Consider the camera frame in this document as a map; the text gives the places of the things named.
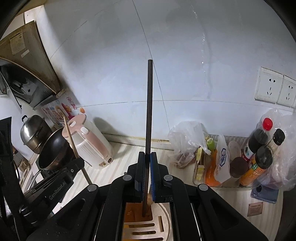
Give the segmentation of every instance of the range hood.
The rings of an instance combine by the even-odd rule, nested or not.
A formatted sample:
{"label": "range hood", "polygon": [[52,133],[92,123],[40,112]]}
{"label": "range hood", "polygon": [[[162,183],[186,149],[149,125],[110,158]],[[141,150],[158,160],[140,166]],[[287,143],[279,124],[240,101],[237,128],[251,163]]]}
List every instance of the range hood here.
{"label": "range hood", "polygon": [[0,95],[10,97],[12,93],[33,109],[65,92],[45,53],[35,21],[1,40],[0,91]]}

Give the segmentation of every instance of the chopstick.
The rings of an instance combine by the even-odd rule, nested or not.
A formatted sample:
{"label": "chopstick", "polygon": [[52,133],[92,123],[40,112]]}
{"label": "chopstick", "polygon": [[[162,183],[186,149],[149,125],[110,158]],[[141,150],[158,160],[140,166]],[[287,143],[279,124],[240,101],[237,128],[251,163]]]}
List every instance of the chopstick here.
{"label": "chopstick", "polygon": [[[67,130],[67,133],[68,133],[68,136],[69,136],[69,139],[70,139],[70,143],[71,143],[73,152],[75,154],[75,157],[76,158],[79,158],[79,154],[78,154],[78,151],[77,151],[76,146],[74,144],[73,138],[71,136],[71,133],[70,133],[70,130],[69,130],[69,126],[68,126],[68,123],[67,123],[67,120],[66,120],[66,117],[65,116],[64,116],[64,122],[65,122],[65,127],[66,127],[66,130]],[[85,168],[83,167],[81,170],[82,170],[82,173],[83,173],[85,179],[87,180],[88,184],[91,185],[92,184],[91,179],[89,178],[89,176],[88,176]]]}

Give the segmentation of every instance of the electrical outlet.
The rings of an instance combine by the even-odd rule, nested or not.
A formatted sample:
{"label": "electrical outlet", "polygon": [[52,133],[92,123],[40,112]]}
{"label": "electrical outlet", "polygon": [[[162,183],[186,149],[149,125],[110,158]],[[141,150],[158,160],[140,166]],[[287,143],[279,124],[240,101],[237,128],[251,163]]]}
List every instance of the electrical outlet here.
{"label": "electrical outlet", "polygon": [[255,99],[276,103],[279,98],[282,83],[282,74],[261,67]]}
{"label": "electrical outlet", "polygon": [[281,86],[281,92],[279,94],[279,98],[277,103],[286,105],[286,106],[294,106],[294,100],[296,97],[296,81],[284,76],[283,84]]}

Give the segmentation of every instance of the countertop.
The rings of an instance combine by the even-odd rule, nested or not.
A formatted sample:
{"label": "countertop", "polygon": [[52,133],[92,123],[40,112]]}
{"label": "countertop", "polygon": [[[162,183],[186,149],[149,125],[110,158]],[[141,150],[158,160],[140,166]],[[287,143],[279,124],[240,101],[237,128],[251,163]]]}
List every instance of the countertop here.
{"label": "countertop", "polygon": [[[109,166],[101,170],[96,170],[85,163],[85,169],[90,179],[98,186],[110,184],[117,177],[124,175],[128,166],[137,162],[139,152],[145,151],[145,148],[140,146],[114,142],[111,142],[111,145],[114,148],[115,157]],[[152,148],[151,152],[157,153],[158,162],[166,165],[171,175],[180,178],[186,184],[194,185],[192,182],[194,165],[190,165],[185,169],[178,169],[175,168],[169,161],[168,154],[171,151]],[[55,208],[55,211],[58,211],[61,207],[65,206],[73,197],[87,187],[87,185],[86,179],[84,178],[82,171],[80,171],[74,179],[73,186],[67,192],[61,205],[58,205]],[[214,191],[216,191],[225,201],[227,201],[241,215],[256,226],[262,233],[264,233],[269,241],[274,241],[281,219],[283,191],[279,191],[276,204],[264,202],[262,214],[253,217],[247,217],[248,206],[250,203],[260,201],[250,197],[251,189],[214,188]]]}

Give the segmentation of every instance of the silver screw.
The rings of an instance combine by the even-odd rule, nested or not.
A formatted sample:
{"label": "silver screw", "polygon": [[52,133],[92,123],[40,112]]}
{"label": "silver screw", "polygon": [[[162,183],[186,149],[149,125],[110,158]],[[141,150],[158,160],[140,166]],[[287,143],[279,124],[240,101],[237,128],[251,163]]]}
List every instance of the silver screw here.
{"label": "silver screw", "polygon": [[171,175],[165,175],[163,177],[163,179],[166,180],[166,181],[171,181],[173,179],[173,177]]}
{"label": "silver screw", "polygon": [[131,175],[124,175],[122,179],[125,181],[129,181],[132,179],[132,176]]}
{"label": "silver screw", "polygon": [[209,189],[209,187],[205,184],[200,184],[198,186],[198,188],[201,190],[201,191],[207,191]]}
{"label": "silver screw", "polygon": [[96,190],[96,185],[94,185],[94,184],[89,185],[89,186],[87,187],[87,190],[89,190],[90,192],[95,191],[95,190]]}

